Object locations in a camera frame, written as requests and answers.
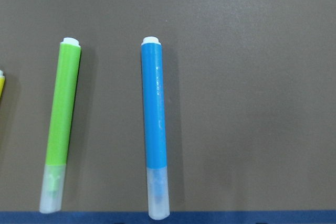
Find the blue marker pen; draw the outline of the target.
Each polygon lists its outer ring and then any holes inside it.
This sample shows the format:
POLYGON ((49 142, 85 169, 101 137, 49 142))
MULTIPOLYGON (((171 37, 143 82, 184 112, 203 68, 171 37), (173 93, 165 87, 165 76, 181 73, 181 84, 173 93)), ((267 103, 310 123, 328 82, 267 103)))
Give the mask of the blue marker pen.
POLYGON ((162 46, 148 36, 141 44, 148 214, 153 220, 170 215, 167 178, 162 46))

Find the green marker pen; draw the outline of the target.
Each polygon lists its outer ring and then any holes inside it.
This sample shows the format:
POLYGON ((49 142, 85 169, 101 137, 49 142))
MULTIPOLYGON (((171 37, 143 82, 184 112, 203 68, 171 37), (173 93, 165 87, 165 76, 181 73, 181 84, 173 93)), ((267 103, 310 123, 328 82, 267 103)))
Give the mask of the green marker pen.
POLYGON ((65 37, 59 47, 39 212, 61 210, 81 46, 65 37))

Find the yellow marker pen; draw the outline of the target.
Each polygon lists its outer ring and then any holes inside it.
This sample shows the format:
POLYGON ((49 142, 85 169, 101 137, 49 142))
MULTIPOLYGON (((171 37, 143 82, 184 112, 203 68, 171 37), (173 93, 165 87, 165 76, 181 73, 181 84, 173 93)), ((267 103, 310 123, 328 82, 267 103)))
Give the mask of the yellow marker pen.
POLYGON ((4 72, 0 70, 0 97, 2 96, 3 88, 5 83, 5 76, 4 72))

